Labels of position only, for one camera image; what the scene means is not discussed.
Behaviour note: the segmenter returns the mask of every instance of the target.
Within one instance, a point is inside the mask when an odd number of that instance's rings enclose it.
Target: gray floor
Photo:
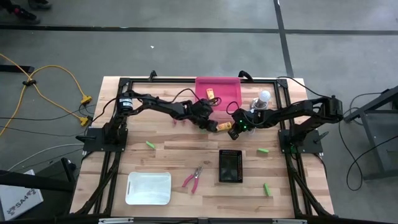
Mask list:
[[[120,27],[227,27],[277,28],[271,0],[54,0],[50,12],[39,12],[42,23],[74,26]],[[280,0],[286,29],[397,30],[398,2],[393,0]],[[0,21],[16,22],[0,11]],[[336,95],[345,109],[361,93],[379,92],[398,84],[397,36],[288,35],[295,77],[324,95]],[[214,34],[155,32],[57,32],[0,30],[0,53],[19,64],[41,67],[57,64],[71,70],[91,96],[100,90],[105,75],[235,77],[240,70],[254,77],[285,75],[279,34]],[[16,106],[25,76],[0,75],[1,116]],[[43,94],[71,110],[81,98],[73,80],[56,69],[37,75]],[[308,93],[309,98],[316,97]],[[372,97],[359,98],[361,106]],[[18,117],[53,118],[64,112],[29,88]],[[82,131],[75,118],[35,123],[13,121],[13,128],[54,134]],[[355,156],[369,148],[362,127],[342,124],[342,132]],[[352,159],[338,135],[337,125],[324,125],[324,160],[335,213],[345,218],[398,222],[398,179],[365,182],[357,192],[345,184]],[[52,137],[7,130],[0,138],[0,169],[59,144],[78,143],[73,137]],[[78,147],[49,151],[24,165],[50,159]],[[69,158],[79,166],[80,153]],[[373,171],[369,154],[360,162],[365,173]],[[45,164],[35,166],[41,170]],[[350,184],[359,183],[353,169]]]

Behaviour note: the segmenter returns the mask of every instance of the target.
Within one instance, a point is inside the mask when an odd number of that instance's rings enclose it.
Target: pink bin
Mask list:
[[[213,107],[215,111],[226,111],[226,107],[233,101],[242,105],[241,80],[230,77],[198,77],[195,80],[195,93],[202,99],[207,99],[206,90],[212,88],[215,97],[221,98],[221,104]],[[236,104],[229,106],[230,113],[237,109]]]

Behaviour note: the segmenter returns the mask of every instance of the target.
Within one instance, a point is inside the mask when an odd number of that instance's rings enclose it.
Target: yellow cable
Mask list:
[[[80,88],[79,82],[77,81],[77,79],[75,78],[75,76],[74,76],[71,72],[69,72],[66,68],[63,68],[63,67],[58,66],[58,65],[47,65],[47,66],[44,66],[44,67],[41,67],[41,68],[37,69],[36,71],[32,72],[32,74],[28,75],[17,63],[15,63],[14,61],[12,61],[11,59],[9,59],[8,57],[6,57],[6,56],[3,55],[3,54],[0,54],[0,56],[3,57],[4,59],[8,60],[8,61],[11,62],[12,64],[14,64],[17,68],[19,68],[19,69],[28,77],[27,81],[30,81],[30,80],[32,79],[32,77],[33,77],[38,71],[40,71],[40,70],[42,70],[42,69],[49,68],[49,67],[55,67],[55,68],[62,69],[62,70],[66,71],[67,73],[69,73],[69,74],[72,76],[72,78],[74,79],[74,81],[75,81],[76,84],[77,84],[77,87],[78,87],[79,90],[80,90],[80,93],[83,95],[83,100],[84,100],[85,98],[90,98],[90,99],[91,99],[90,96],[86,96],[86,95],[83,93],[83,90]],[[48,102],[54,104],[55,106],[58,106],[59,108],[65,110],[66,112],[68,112],[68,113],[74,115],[76,118],[78,118],[80,121],[82,121],[82,125],[83,125],[83,122],[87,120],[87,118],[83,118],[83,117],[77,116],[76,114],[70,112],[69,110],[67,110],[67,109],[64,108],[63,106],[61,106],[61,105],[57,104],[56,102],[54,102],[54,101],[48,99],[47,97],[45,97],[45,96],[39,91],[39,88],[36,86],[36,84],[33,84],[33,86],[35,87],[37,93],[38,93],[43,99],[45,99],[45,100],[47,100]],[[17,104],[17,108],[15,109],[14,113],[12,114],[11,119],[8,120],[8,122],[6,123],[6,125],[4,126],[4,128],[1,130],[0,136],[2,136],[2,134],[5,132],[6,128],[8,127],[9,123],[12,121],[12,119],[13,119],[13,118],[15,117],[15,115],[17,114],[17,112],[18,112],[18,110],[19,110],[19,107],[21,106],[22,98],[23,98],[23,96],[24,96],[25,90],[26,90],[26,86],[24,86],[24,87],[22,88],[22,91],[21,91],[21,94],[20,94],[20,97],[19,97],[19,101],[18,101],[18,104]]]
[[[77,81],[77,79],[75,78],[75,76],[72,74],[72,72],[69,72],[69,70],[67,70],[66,68],[63,68],[63,67],[61,67],[61,66],[59,66],[59,65],[46,65],[46,66],[44,66],[44,67],[41,67],[41,68],[39,68],[39,69],[37,69],[36,71],[34,71],[32,74],[30,74],[30,77],[32,78],[38,71],[40,71],[40,70],[43,70],[43,69],[45,69],[45,68],[59,68],[59,69],[61,69],[61,70],[64,70],[65,72],[67,72],[72,78],[73,78],[73,80],[75,81],[75,83],[76,83],[76,85],[77,85],[77,88],[79,88],[79,90],[80,90],[80,93],[83,95],[83,96],[85,96],[85,94],[83,93],[83,90],[81,89],[81,87],[80,87],[80,85],[79,85],[79,82]]]

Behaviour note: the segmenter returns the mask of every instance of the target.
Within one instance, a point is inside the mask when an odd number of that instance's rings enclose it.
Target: black clamp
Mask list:
[[[238,77],[239,77],[239,78],[245,77],[245,78],[247,78],[247,80],[248,80],[249,82],[254,82],[253,78],[252,78],[247,72],[245,72],[244,70],[241,70],[241,71],[239,72]]]
[[[287,79],[277,78],[276,82],[283,88],[287,88]]]
[[[156,71],[155,71],[155,70],[151,71],[151,72],[150,72],[150,75],[149,75],[149,82],[152,82],[152,80],[153,80],[154,77],[156,77],[156,76],[157,76]]]
[[[31,86],[36,83],[37,83],[36,80],[29,80],[28,82],[27,81],[22,82],[22,84],[24,84],[25,86]]]

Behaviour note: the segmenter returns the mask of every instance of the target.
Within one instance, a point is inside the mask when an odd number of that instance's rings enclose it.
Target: yellow extension cord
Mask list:
[[[72,76],[72,78],[73,78],[74,81],[76,82],[77,87],[78,87],[79,90],[80,90],[80,93],[81,93],[82,96],[83,96],[83,99],[80,101],[80,103],[81,103],[81,104],[86,104],[86,103],[89,103],[89,102],[92,100],[92,97],[91,97],[91,96],[87,96],[87,95],[85,95],[85,94],[83,93],[83,90],[81,89],[81,87],[80,87],[80,85],[79,85],[79,82],[77,81],[77,79],[75,78],[75,76],[74,76],[71,72],[69,72],[66,68],[63,68],[63,67],[58,66],[58,65],[47,65],[47,66],[44,66],[44,67],[41,67],[41,68],[37,69],[36,71],[32,72],[32,74],[28,75],[17,63],[13,62],[11,59],[7,58],[7,57],[4,56],[3,54],[0,54],[0,56],[3,57],[4,59],[8,60],[8,61],[11,62],[12,64],[14,64],[17,68],[19,68],[19,69],[27,76],[27,81],[31,81],[31,80],[32,80],[32,77],[33,77],[38,71],[43,70],[43,69],[45,69],[45,68],[53,67],[53,68],[59,68],[59,69],[61,69],[61,70],[64,70],[65,72],[69,73],[70,76]],[[70,113],[70,114],[74,115],[76,118],[78,118],[78,119],[80,120],[82,126],[85,126],[85,125],[87,124],[88,118],[84,118],[84,117],[81,117],[81,116],[78,116],[78,115],[72,113],[71,111],[67,110],[67,109],[64,108],[63,106],[61,106],[61,105],[57,104],[56,102],[54,102],[54,101],[48,99],[47,97],[45,97],[45,96],[39,91],[39,88],[37,88],[37,85],[36,85],[36,84],[33,84],[33,86],[35,87],[37,93],[38,93],[43,99],[45,99],[45,100],[47,100],[48,102],[54,104],[55,106],[58,106],[59,108],[65,110],[67,113]],[[22,99],[23,99],[23,97],[24,97],[25,90],[26,90],[26,86],[24,85],[24,87],[22,88],[21,94],[20,94],[20,96],[19,96],[19,101],[18,101],[17,108],[15,109],[14,113],[12,114],[11,119],[8,120],[8,122],[6,123],[6,125],[4,126],[4,128],[1,130],[0,136],[2,136],[2,134],[5,132],[5,130],[6,130],[7,127],[9,126],[10,122],[12,121],[12,119],[13,119],[13,118],[15,117],[15,115],[18,113],[19,107],[21,106]]]

